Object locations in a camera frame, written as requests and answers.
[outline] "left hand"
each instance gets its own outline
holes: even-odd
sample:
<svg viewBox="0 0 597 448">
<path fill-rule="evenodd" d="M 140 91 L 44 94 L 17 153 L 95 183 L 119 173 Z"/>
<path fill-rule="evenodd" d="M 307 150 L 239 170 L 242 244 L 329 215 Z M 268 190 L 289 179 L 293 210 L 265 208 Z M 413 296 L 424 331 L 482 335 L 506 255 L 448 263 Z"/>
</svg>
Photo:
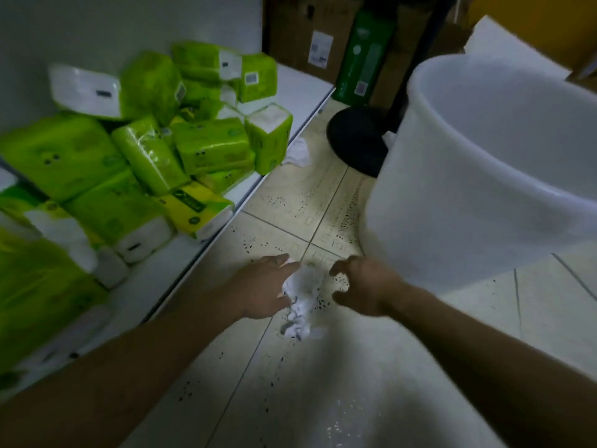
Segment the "left hand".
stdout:
<svg viewBox="0 0 597 448">
<path fill-rule="evenodd" d="M 264 256 L 240 269 L 218 290 L 238 318 L 268 318 L 292 304 L 288 296 L 278 297 L 284 281 L 300 268 L 300 262 L 284 265 L 288 257 Z"/>
</svg>

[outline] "white bucket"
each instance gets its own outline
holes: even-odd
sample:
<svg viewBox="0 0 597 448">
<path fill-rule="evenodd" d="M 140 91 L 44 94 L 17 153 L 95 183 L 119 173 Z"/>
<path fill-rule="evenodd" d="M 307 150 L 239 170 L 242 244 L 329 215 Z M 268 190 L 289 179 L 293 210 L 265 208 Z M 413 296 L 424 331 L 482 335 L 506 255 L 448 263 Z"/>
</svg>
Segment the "white bucket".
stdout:
<svg viewBox="0 0 597 448">
<path fill-rule="evenodd" d="M 443 293 L 597 236 L 597 96 L 490 58 L 429 59 L 361 218 L 367 255 Z"/>
</svg>

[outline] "pile of tissue packs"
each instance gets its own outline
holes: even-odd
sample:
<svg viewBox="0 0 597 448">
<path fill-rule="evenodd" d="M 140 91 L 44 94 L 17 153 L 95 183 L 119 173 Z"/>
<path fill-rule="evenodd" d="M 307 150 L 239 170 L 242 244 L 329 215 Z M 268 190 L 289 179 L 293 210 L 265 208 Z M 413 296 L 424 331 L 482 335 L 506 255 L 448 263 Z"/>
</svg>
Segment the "pile of tissue packs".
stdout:
<svg viewBox="0 0 597 448">
<path fill-rule="evenodd" d="M 222 195 L 280 165 L 292 124 L 267 105 L 274 60 L 214 44 L 143 51 L 117 76 L 51 64 L 49 82 L 60 113 L 0 137 L 0 388 L 79 347 L 106 290 L 175 230 L 217 233 L 234 215 Z"/>
</svg>

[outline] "black stand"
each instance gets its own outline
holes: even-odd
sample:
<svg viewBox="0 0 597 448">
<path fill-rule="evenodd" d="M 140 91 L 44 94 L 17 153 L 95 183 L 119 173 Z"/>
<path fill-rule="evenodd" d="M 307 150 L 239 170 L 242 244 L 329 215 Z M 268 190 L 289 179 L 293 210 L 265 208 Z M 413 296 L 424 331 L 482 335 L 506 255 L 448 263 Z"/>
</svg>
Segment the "black stand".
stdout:
<svg viewBox="0 0 597 448">
<path fill-rule="evenodd" d="M 377 177 L 387 155 L 382 135 L 397 132 L 408 103 L 407 83 L 415 67 L 429 53 L 445 18 L 456 0 L 437 0 L 413 58 L 386 116 L 372 107 L 349 107 L 338 112 L 328 123 L 326 134 L 336 155 L 352 168 Z"/>
</svg>

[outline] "tile floor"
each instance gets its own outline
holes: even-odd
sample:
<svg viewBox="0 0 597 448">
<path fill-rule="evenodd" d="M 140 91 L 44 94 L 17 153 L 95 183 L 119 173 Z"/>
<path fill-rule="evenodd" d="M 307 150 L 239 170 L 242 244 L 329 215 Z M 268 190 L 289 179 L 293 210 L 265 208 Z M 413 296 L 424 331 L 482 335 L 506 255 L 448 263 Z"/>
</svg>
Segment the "tile floor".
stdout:
<svg viewBox="0 0 597 448">
<path fill-rule="evenodd" d="M 199 264 L 199 283 L 215 286 L 265 254 L 329 268 L 361 252 L 359 208 L 374 180 L 347 168 L 325 140 L 339 109 L 330 101 L 303 134 L 314 165 L 272 172 Z M 596 269 L 597 244 L 587 244 L 441 298 L 597 377 Z M 284 338 L 286 312 L 233 325 L 123 446 L 503 446 L 408 331 L 331 303 L 345 286 L 324 282 L 313 314 L 319 337 Z"/>
</svg>

